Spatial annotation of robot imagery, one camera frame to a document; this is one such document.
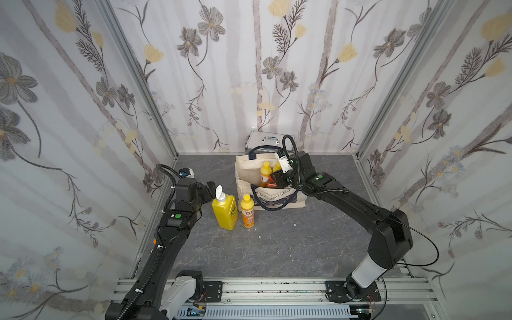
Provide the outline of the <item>orange bottle yellow cap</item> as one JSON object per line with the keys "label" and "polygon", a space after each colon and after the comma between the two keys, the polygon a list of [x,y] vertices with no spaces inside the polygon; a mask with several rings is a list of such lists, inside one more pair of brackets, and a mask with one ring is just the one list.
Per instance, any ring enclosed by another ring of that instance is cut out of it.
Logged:
{"label": "orange bottle yellow cap", "polygon": [[279,161],[276,162],[276,164],[273,166],[272,170],[273,170],[273,172],[281,170],[281,164]]}
{"label": "orange bottle yellow cap", "polygon": [[254,201],[249,194],[245,194],[241,200],[241,213],[243,224],[246,228],[250,229],[255,225],[255,210]]}
{"label": "orange bottle yellow cap", "polygon": [[271,168],[271,164],[269,161],[265,161],[263,163],[263,166],[260,169],[261,179],[260,179],[260,186],[265,187],[271,177],[271,174],[273,172],[273,169]]}

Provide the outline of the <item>large yellow soap bottle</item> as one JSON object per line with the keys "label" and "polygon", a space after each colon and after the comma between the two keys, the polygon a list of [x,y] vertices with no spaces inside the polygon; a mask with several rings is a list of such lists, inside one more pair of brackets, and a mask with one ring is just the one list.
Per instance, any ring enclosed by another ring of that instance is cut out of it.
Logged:
{"label": "large yellow soap bottle", "polygon": [[239,217],[236,200],[233,195],[226,194],[221,185],[215,189],[212,208],[220,228],[230,231],[235,229]]}

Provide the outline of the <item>green bottle red cap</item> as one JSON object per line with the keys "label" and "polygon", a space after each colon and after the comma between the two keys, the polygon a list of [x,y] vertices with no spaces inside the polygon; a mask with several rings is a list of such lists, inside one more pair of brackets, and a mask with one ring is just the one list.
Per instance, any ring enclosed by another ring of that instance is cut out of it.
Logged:
{"label": "green bottle red cap", "polygon": [[272,177],[270,177],[266,183],[266,187],[267,188],[277,188],[277,183]]}

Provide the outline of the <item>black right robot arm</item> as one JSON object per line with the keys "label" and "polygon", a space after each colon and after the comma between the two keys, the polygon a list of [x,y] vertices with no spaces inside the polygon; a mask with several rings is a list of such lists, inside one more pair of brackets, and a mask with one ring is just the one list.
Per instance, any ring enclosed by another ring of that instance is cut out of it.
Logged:
{"label": "black right robot arm", "polygon": [[367,254],[338,287],[327,287],[326,298],[334,303],[358,301],[374,293],[376,281],[393,269],[413,247],[406,214],[375,205],[343,186],[332,175],[317,172],[309,154],[298,151],[290,135],[284,135],[277,152],[282,172],[279,186],[290,186],[341,210],[360,224],[370,235]]}

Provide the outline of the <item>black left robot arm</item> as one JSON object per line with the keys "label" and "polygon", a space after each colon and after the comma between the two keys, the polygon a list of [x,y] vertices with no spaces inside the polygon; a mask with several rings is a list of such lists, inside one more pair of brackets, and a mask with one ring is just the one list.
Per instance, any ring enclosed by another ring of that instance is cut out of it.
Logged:
{"label": "black left robot arm", "polygon": [[106,319],[175,319],[182,305],[200,298],[205,289],[200,271],[185,270],[177,284],[165,290],[174,262],[202,214],[202,206],[214,200],[215,183],[201,183],[193,169],[175,170],[157,164],[173,184],[163,215],[155,229],[155,245],[139,278],[119,303],[111,303]]}

